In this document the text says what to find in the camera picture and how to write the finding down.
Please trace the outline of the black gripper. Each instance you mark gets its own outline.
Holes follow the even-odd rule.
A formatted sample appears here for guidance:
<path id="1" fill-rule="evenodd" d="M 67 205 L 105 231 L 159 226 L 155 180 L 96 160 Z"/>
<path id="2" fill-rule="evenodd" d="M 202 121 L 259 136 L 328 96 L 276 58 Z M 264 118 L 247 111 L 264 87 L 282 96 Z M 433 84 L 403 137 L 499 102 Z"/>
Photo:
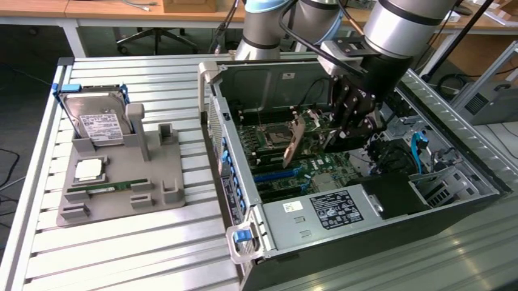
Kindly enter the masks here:
<path id="1" fill-rule="evenodd" d="M 411 59 L 363 59 L 362 74 L 344 73 L 330 80 L 331 127 L 336 136 L 364 136 L 383 129 L 379 110 L 394 92 Z"/>

